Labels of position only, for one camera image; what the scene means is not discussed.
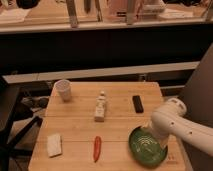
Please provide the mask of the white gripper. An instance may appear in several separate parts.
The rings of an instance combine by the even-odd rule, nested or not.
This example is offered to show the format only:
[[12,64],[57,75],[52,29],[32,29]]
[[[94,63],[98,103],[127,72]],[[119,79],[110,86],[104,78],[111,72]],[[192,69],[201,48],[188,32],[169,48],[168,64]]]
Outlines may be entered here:
[[156,141],[160,144],[160,147],[164,149],[169,140],[169,134],[163,132],[160,130],[158,127],[156,127],[152,121],[147,122],[143,128],[148,131],[155,139]]

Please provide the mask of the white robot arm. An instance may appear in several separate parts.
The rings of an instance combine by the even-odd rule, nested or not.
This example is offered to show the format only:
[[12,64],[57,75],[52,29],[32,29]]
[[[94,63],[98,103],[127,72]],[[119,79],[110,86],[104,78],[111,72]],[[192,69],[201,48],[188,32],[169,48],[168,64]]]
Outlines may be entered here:
[[172,134],[213,157],[213,128],[185,119],[186,112],[181,100],[170,98],[152,112],[145,129],[162,147]]

